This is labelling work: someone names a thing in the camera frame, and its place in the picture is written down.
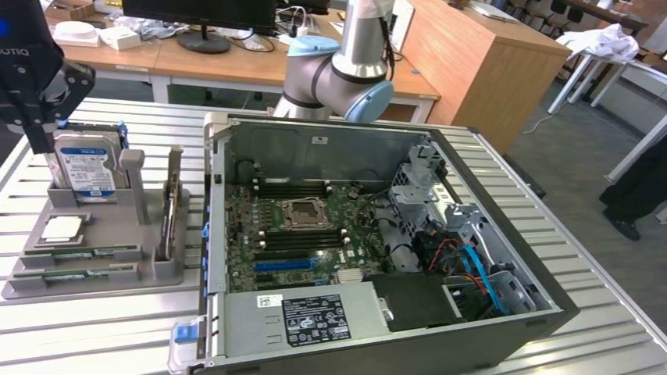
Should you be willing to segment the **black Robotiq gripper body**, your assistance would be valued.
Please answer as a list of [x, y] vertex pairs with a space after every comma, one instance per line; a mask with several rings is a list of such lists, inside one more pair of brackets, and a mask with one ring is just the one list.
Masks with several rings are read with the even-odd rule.
[[50, 30], [37, 1], [1, 2], [1, 88], [25, 88], [60, 102], [62, 91], [50, 84], [64, 65], [64, 53], [50, 37]]

